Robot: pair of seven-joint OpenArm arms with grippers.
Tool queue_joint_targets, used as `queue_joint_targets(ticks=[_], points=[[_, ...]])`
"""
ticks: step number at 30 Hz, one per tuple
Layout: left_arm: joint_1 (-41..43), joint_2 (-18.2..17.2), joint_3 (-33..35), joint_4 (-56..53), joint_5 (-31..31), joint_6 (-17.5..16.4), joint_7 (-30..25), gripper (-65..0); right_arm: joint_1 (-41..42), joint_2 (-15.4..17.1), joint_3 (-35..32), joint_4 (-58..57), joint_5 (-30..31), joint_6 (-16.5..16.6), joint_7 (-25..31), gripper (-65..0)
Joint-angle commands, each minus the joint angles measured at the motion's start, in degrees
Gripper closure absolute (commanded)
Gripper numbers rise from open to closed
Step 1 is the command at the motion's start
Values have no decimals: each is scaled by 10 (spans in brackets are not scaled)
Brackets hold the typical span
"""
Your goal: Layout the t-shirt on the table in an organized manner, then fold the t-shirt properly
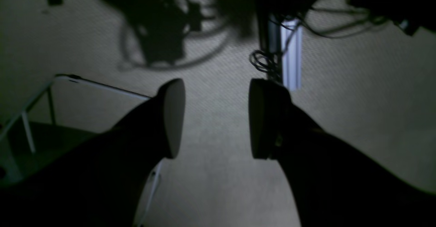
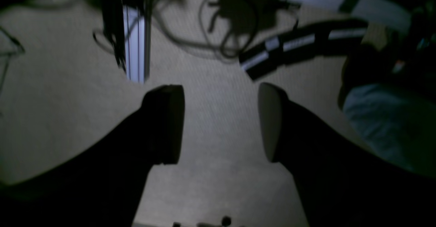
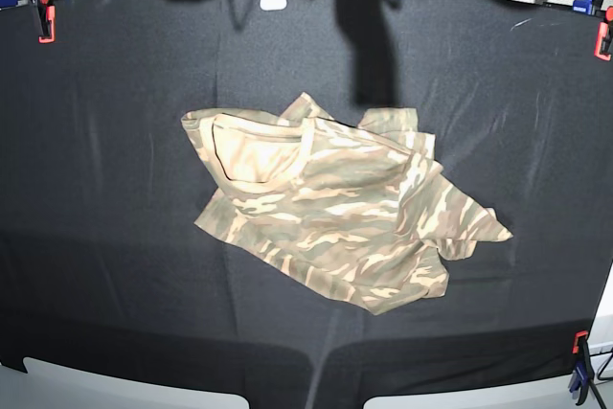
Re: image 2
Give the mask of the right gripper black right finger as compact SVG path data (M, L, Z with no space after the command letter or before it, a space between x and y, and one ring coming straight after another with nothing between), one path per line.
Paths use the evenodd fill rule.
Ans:
M353 144L273 84L260 84L258 111L266 157L292 174L310 226L435 226L435 180Z

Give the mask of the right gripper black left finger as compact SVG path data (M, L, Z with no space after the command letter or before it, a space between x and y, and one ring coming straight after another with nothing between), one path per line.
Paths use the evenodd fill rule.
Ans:
M2 227L131 227L148 173L177 164L184 89L163 85L78 156L30 180L1 187Z

